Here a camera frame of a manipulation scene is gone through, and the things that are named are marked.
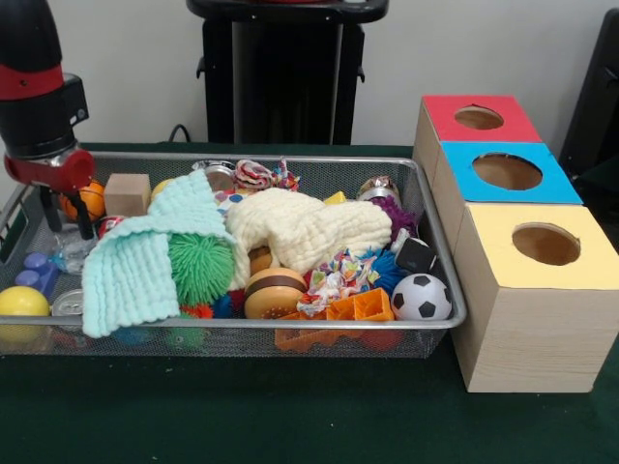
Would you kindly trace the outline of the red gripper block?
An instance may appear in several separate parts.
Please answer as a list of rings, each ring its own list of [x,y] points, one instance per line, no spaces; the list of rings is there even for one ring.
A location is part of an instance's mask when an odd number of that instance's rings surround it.
[[[95,173],[93,156],[82,148],[76,148],[48,159],[16,159],[4,157],[4,166],[9,176],[18,183],[39,186],[39,196],[44,216],[53,233],[62,231],[57,206],[58,193],[73,193],[77,225],[83,240],[94,238],[94,230],[86,203],[80,189],[87,187]]]

